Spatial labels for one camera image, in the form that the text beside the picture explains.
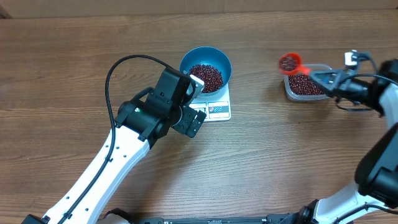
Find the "red plastic scoop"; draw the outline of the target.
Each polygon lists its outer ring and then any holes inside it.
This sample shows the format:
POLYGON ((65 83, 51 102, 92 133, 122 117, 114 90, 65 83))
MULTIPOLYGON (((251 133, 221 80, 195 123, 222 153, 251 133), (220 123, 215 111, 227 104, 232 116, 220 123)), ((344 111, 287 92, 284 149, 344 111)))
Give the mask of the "red plastic scoop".
POLYGON ((311 69, 302 63, 302 58, 298 53, 289 52, 281 56, 278 62, 279 70, 284 75, 292 76, 297 73, 309 76, 311 69))

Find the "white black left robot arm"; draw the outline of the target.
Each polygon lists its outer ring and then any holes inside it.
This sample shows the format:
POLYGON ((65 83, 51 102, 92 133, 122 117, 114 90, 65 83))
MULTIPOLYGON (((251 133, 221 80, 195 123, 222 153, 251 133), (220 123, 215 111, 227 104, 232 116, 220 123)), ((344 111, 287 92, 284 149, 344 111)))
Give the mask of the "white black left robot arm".
POLYGON ((130 170, 170 128, 193 138, 206 114, 191 108, 197 91, 146 88, 119 108, 99 153, 66 195, 43 217, 24 223, 97 223, 130 170))

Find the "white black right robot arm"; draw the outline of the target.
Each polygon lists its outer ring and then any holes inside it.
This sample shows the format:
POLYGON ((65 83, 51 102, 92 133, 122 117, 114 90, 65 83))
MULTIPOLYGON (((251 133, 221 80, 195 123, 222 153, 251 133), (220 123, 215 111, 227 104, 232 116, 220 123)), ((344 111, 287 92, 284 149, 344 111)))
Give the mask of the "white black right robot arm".
POLYGON ((314 200, 295 223, 351 223, 377 210, 397 214, 397 60, 385 61, 371 83, 353 70, 313 70, 309 74, 329 97, 365 105, 385 117, 387 132, 362 158, 354 182, 328 198, 314 200))

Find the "white digital kitchen scale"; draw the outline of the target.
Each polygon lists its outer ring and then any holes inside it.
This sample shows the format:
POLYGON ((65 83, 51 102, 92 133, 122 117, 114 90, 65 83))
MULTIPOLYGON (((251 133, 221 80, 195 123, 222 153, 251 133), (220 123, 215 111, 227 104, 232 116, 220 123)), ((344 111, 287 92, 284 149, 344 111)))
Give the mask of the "white digital kitchen scale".
POLYGON ((217 93, 201 93, 190 107, 206 113, 204 122, 229 121, 231 119, 231 101, 229 85, 226 84, 217 93))

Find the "red beans in bowl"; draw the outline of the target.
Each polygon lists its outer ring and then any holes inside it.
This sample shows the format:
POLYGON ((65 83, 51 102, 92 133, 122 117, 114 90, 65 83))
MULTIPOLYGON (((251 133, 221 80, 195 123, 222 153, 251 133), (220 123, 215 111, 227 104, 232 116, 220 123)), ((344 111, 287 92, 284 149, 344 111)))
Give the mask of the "red beans in bowl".
POLYGON ((189 73, 204 81, 203 93, 213 93, 223 86, 221 72, 212 65, 196 64, 189 69, 189 73))

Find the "blue plastic bowl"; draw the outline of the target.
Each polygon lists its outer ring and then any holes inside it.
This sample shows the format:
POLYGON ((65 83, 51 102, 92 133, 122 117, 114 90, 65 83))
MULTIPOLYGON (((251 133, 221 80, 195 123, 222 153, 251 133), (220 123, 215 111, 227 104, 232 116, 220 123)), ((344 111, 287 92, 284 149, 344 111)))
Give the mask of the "blue plastic bowl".
POLYGON ((191 75, 189 69, 196 64, 212 65, 221 72, 223 86, 220 89, 229 83, 233 68, 228 56, 221 50, 208 46, 194 48, 184 55, 180 62, 179 70, 182 73, 186 72, 191 75))

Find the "clear plastic food container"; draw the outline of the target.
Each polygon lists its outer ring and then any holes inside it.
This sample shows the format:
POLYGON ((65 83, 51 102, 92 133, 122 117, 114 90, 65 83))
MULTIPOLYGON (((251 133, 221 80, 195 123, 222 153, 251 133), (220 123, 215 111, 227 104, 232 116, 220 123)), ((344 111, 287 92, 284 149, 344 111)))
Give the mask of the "clear plastic food container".
MULTIPOLYGON (((319 63, 304 64, 304 66, 306 66, 312 70, 331 70, 332 69, 328 65, 319 64, 319 63)), ((287 75, 284 75, 284 86, 285 86, 287 98, 291 101, 306 102, 306 101, 319 101, 319 100, 329 99, 329 97, 326 95, 297 95, 297 94, 295 94, 290 87, 289 77, 287 75)))

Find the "red adzuki beans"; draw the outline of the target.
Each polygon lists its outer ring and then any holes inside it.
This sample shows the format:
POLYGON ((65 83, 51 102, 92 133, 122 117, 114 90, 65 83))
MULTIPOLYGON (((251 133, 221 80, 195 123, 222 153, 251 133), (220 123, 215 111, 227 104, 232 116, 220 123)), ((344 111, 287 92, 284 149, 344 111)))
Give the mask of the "red adzuki beans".
POLYGON ((289 87, 296 95, 322 95, 323 92, 304 74, 288 77, 289 87))

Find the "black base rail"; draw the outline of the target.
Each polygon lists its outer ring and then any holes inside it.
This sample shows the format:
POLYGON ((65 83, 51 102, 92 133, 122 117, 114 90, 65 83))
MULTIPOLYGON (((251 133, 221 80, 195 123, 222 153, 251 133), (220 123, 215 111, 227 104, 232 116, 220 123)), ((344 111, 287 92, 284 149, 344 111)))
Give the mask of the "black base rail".
POLYGON ((106 213, 98 223, 132 223, 132 224, 278 224, 295 223, 298 213, 270 214, 265 217, 234 218, 181 218, 164 219, 160 217, 140 218, 124 210, 115 208, 106 213))

